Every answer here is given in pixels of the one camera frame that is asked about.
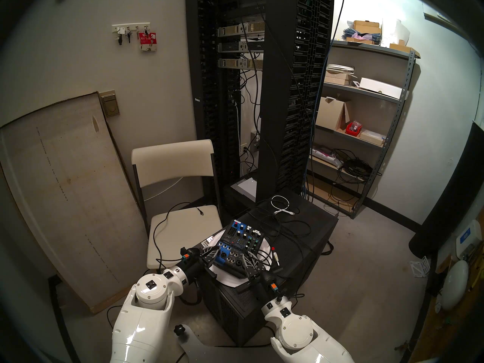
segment chair backrest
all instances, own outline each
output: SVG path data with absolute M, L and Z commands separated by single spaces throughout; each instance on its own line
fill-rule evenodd
M 210 139 L 136 148 L 131 163 L 136 165 L 139 187 L 192 176 L 213 177 L 213 146 Z

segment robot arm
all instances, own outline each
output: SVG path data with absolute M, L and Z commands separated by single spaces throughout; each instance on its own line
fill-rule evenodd
M 163 347 L 174 298 L 188 279 L 178 266 L 141 277 L 124 301 L 113 329 L 111 363 L 155 362 Z
M 184 259 L 178 265 L 165 269 L 161 275 L 145 275 L 132 286 L 114 324 L 110 363 L 154 363 L 158 359 L 174 298 L 209 267 L 217 252 L 204 253 L 201 258 L 197 249 L 182 251 Z M 267 302 L 262 312 L 265 320 L 277 327 L 271 344 L 284 362 L 354 363 L 344 347 L 309 317 L 292 313 L 292 303 L 278 293 L 269 272 L 262 271 L 257 280 L 259 286 L 255 289 L 260 290 L 260 299 L 279 295 Z
M 354 363 L 349 352 L 306 315 L 291 312 L 292 303 L 277 297 L 265 304 L 265 320 L 277 329 L 271 344 L 286 363 Z

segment chair seat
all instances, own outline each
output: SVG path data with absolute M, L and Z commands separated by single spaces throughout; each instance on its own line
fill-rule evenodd
M 180 249 L 182 247 L 193 247 L 222 228 L 215 205 L 204 205 L 199 208 L 203 212 L 203 216 L 197 208 L 172 211 L 168 219 L 156 228 L 154 238 L 161 251 L 162 259 L 175 260 L 180 258 Z M 160 265 L 156 261 L 156 259 L 160 258 L 160 254 L 153 242 L 153 230 L 166 216 L 166 213 L 162 213 L 151 219 L 148 256 L 146 259 L 146 266 L 149 269 L 158 269 Z M 176 261 L 162 260 L 162 263 L 169 267 L 175 265 Z

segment white folding chair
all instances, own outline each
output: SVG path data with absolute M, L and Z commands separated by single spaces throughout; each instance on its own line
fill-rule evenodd
M 147 268 L 158 269 L 160 266 L 157 261 L 160 258 L 160 254 L 155 247 L 153 237 L 161 251 L 162 263 L 169 266 L 175 263 L 163 261 L 163 259 L 176 260 L 180 258 L 180 248 L 193 247 L 222 228 L 215 205 L 199 207 L 203 215 L 197 208 L 171 211 L 168 219 L 156 228 L 166 218 L 167 213 L 157 214 L 151 219 L 151 224 L 148 224 L 143 192 L 141 190 L 150 184 L 173 178 L 213 177 L 217 204 L 220 208 L 220 195 L 211 140 L 195 140 L 136 148 L 131 152 L 131 163 L 135 172 L 141 214 L 143 215 L 146 232 L 149 237 L 146 259 Z

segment white cable bundle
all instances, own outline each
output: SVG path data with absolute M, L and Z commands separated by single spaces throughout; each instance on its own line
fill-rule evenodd
M 335 65 L 333 63 L 330 63 L 326 67 L 326 71 L 329 71 L 334 74 L 354 74 L 355 73 L 355 68 L 352 66 L 344 66 L 344 65 Z

